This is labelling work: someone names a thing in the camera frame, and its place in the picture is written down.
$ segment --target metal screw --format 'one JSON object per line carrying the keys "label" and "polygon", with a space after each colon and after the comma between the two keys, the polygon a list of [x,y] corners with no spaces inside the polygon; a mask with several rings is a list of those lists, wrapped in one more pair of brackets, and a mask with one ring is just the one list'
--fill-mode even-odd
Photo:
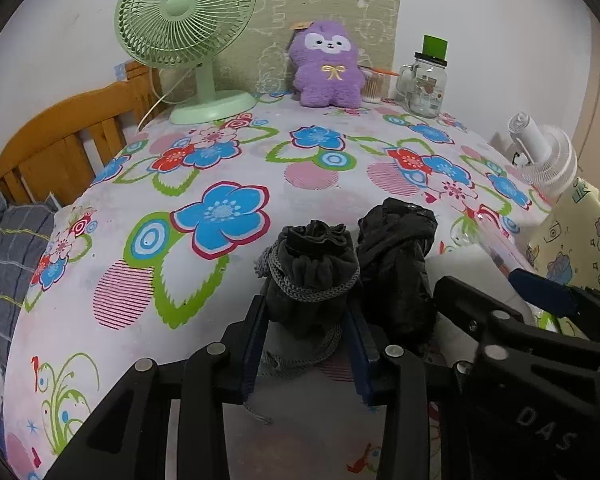
{"label": "metal screw", "polygon": [[384,353],[389,357],[402,357],[404,355],[404,348],[398,345],[389,345],[384,349]]}
{"label": "metal screw", "polygon": [[509,352],[507,352],[507,349],[500,345],[487,345],[484,347],[484,353],[487,357],[490,357],[496,361],[504,361],[504,359],[509,357]]}
{"label": "metal screw", "polygon": [[467,375],[470,371],[471,368],[474,365],[469,362],[469,361],[458,361],[456,363],[456,369],[458,370],[458,372],[460,372],[462,375]]}
{"label": "metal screw", "polygon": [[508,312],[504,312],[504,310],[494,310],[492,313],[493,317],[497,317],[501,320],[511,319],[511,316]]}
{"label": "metal screw", "polygon": [[151,361],[148,357],[143,357],[142,359],[138,359],[136,364],[134,364],[134,368],[139,372],[147,372],[151,370],[151,367],[154,365],[154,362]]}
{"label": "metal screw", "polygon": [[224,346],[222,343],[211,343],[209,346],[206,347],[206,353],[208,353],[209,355],[224,354],[225,350],[226,346]]}

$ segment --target embroidered bow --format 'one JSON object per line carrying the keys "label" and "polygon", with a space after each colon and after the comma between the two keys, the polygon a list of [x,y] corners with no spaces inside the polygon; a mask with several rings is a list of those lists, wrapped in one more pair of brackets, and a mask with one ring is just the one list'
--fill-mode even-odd
{"label": "embroidered bow", "polygon": [[336,77],[337,79],[340,79],[340,81],[342,81],[342,78],[340,77],[340,74],[338,74],[338,72],[344,72],[345,70],[346,70],[346,68],[344,67],[344,65],[338,65],[338,66],[323,65],[322,66],[323,72],[331,72],[329,79],[333,79],[334,77]]}

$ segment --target fan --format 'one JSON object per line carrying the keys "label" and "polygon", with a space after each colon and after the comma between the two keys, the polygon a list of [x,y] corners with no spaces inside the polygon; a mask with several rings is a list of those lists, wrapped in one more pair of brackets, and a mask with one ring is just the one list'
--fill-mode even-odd
{"label": "fan", "polygon": [[154,68],[196,69],[198,93],[173,109],[172,123],[224,119],[255,106],[247,92],[216,91],[212,72],[212,59],[240,35],[254,4],[255,0],[118,1],[118,41],[134,59]]}
{"label": "fan", "polygon": [[537,126],[524,112],[509,121],[509,133],[522,154],[518,157],[522,176],[545,197],[557,199],[571,186],[578,169],[567,134],[555,126]]}

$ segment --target fan center cap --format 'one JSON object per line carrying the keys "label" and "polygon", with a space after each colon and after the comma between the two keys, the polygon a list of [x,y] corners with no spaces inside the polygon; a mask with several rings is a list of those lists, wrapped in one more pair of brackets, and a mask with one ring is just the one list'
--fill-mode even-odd
{"label": "fan center cap", "polygon": [[164,8],[170,16],[177,18],[187,12],[192,4],[193,0],[167,0]]}

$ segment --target white wall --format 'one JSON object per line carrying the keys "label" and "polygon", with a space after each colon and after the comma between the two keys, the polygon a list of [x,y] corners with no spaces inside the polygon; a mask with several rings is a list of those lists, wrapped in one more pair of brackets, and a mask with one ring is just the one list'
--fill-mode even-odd
{"label": "white wall", "polygon": [[[0,148],[26,121],[114,80],[117,0],[26,0],[0,35]],[[445,108],[489,139],[517,110],[573,134],[587,85],[581,0],[401,0],[395,68],[432,34],[449,41]]]}

